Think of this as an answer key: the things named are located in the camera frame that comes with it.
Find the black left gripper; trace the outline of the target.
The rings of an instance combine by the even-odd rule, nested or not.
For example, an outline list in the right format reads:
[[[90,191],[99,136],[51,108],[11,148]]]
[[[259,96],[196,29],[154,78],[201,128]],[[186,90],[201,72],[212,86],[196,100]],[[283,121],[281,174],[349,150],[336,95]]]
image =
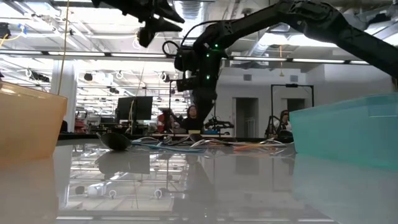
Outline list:
[[[169,5],[167,0],[91,0],[94,7],[105,3],[144,22],[137,32],[137,39],[142,47],[148,47],[156,32],[181,32],[183,29],[163,17],[174,22],[184,23],[185,20]]]

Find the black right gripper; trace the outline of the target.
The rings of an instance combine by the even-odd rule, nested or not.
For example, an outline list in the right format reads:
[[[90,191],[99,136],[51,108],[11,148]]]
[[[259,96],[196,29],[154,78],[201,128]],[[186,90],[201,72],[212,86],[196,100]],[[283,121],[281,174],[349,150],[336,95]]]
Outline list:
[[[217,81],[217,74],[201,74],[198,72],[192,72],[189,75],[186,73],[181,79],[176,80],[178,91],[193,90],[194,104],[197,107],[197,117],[200,121],[205,120],[214,107],[217,93],[214,90],[205,90],[202,95],[202,92],[197,89],[214,89]]]

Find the person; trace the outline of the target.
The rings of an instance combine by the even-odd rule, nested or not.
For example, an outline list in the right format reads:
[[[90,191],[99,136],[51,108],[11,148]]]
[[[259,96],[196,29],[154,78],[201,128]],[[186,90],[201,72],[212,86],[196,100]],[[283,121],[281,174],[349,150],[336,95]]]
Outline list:
[[[187,117],[182,121],[181,127],[189,131],[201,131],[203,129],[203,120],[198,113],[195,105],[189,106],[187,109]]]
[[[291,132],[292,131],[292,125],[290,123],[290,117],[289,117],[289,111],[288,110],[283,110],[280,113],[280,120],[279,120],[279,124],[277,126],[277,130],[281,131],[281,130],[286,130]]]

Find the black metal spoon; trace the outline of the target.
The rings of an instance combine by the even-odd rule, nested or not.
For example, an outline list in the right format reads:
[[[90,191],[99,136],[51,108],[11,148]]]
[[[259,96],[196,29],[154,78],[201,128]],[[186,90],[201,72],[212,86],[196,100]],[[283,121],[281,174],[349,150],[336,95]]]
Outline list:
[[[192,141],[190,136],[185,136],[184,138],[179,138],[177,140],[174,140],[172,136],[164,135],[162,136],[162,140],[160,142],[168,146],[176,146],[179,144],[183,144],[187,141]]]

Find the long ceiling light strip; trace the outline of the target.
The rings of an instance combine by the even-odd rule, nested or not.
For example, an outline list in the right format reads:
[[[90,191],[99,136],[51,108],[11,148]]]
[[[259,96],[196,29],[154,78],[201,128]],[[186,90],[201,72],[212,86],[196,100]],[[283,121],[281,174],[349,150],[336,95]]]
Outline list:
[[[165,54],[114,53],[114,52],[65,52],[62,51],[34,51],[34,50],[0,50],[1,57],[51,58],[60,60],[120,60],[120,61],[155,61],[173,62],[173,56]],[[243,57],[228,56],[224,60],[238,62],[282,62],[282,63],[324,63],[345,65],[369,65],[363,60],[339,60],[323,58],[288,58],[288,57]]]

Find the red background object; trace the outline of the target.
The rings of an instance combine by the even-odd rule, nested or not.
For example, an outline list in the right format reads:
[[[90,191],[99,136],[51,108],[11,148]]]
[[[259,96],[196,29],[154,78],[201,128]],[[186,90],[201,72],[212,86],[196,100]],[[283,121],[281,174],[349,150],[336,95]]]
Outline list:
[[[167,113],[162,113],[157,117],[157,130],[159,133],[172,133],[174,129],[174,119]]]

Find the black computer monitor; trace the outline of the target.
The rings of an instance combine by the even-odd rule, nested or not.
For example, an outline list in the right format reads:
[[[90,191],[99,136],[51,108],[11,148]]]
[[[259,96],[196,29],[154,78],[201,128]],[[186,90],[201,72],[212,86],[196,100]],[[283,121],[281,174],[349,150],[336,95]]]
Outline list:
[[[130,96],[118,99],[116,119],[150,120],[152,116],[152,96]]]

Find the black rounded object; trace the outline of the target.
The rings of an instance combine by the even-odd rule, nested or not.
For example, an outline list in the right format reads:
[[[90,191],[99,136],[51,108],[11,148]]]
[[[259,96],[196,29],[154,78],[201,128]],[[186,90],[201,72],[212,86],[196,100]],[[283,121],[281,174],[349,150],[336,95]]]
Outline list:
[[[281,130],[277,133],[276,140],[282,143],[292,143],[294,142],[293,133],[288,130]]]

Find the white building column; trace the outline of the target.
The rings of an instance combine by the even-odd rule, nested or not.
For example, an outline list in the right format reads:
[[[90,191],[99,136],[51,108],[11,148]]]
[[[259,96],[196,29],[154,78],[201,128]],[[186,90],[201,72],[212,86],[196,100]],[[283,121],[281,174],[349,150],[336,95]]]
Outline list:
[[[75,130],[76,95],[78,86],[78,70],[70,60],[54,60],[52,68],[50,92],[67,98],[67,110],[64,120],[68,124],[68,132]]]

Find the teal plastic bin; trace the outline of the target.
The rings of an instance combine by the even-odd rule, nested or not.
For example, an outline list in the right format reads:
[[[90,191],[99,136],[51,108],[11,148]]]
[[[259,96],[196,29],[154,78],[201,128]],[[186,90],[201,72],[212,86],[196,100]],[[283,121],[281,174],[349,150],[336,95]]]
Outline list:
[[[398,93],[290,113],[299,154],[398,170]]]

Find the black ceiling box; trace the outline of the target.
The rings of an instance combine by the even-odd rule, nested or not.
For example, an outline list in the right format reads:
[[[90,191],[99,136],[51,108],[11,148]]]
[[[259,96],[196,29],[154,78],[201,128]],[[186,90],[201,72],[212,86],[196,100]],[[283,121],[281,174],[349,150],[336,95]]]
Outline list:
[[[0,22],[0,39],[8,39],[10,36],[9,24],[7,22]]]

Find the orange plastic bin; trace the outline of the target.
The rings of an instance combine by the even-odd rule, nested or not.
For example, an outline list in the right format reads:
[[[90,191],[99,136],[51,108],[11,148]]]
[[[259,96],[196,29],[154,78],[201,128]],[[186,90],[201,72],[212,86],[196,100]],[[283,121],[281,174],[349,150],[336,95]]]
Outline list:
[[[51,157],[67,99],[0,82],[0,167]]]

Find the silver ventilation duct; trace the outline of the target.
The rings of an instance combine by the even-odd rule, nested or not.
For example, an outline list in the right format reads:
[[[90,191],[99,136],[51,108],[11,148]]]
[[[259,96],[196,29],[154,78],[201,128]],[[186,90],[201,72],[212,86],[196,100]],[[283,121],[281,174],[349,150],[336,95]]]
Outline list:
[[[257,33],[257,40],[246,55],[250,57],[260,57],[264,55],[269,47],[280,47],[281,45],[285,45],[287,43],[285,35],[289,30],[289,25],[279,23],[259,31]]]
[[[207,3],[200,1],[174,1],[174,8],[176,12],[185,20],[182,24],[183,31],[179,33],[182,39],[187,32],[195,25],[202,23],[206,19]],[[204,25],[194,28],[184,41],[184,45],[192,46],[196,38],[203,32]]]

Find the black metal rig frame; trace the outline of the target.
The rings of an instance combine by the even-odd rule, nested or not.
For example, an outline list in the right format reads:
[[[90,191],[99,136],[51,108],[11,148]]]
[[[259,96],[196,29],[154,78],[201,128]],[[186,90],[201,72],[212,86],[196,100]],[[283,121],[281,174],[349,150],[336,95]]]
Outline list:
[[[315,106],[315,97],[314,97],[314,86],[313,85],[299,85],[296,83],[286,83],[286,84],[271,84],[271,115],[269,116],[268,120],[268,125],[267,127],[269,128],[269,132],[267,133],[267,137],[270,136],[277,136],[279,133],[279,130],[275,128],[274,126],[274,119],[278,119],[279,117],[274,116],[274,87],[275,86],[283,86],[286,88],[298,88],[298,87],[309,87],[311,89],[311,103],[312,107]]]
[[[175,82],[176,83],[176,80],[171,80],[170,81],[170,83],[169,83],[169,98],[171,98],[171,91],[173,90],[172,89],[172,83],[173,82]],[[202,92],[202,95],[204,94],[204,92],[205,92],[205,90],[207,90],[207,89],[197,89],[197,90],[200,90],[201,92]],[[178,125],[179,125],[179,128],[180,129],[183,129],[182,127],[181,127],[181,124],[182,124],[182,121],[184,120],[184,118],[179,118],[179,117],[177,117],[175,114],[174,114],[174,111],[171,109],[171,99],[169,99],[169,107],[168,107],[168,112],[167,112],[167,114],[169,114],[169,115],[171,115],[172,117],[173,117],[173,119],[174,119],[174,123],[178,123]],[[204,124],[203,124],[203,129],[200,131],[201,133],[203,133],[204,132]]]

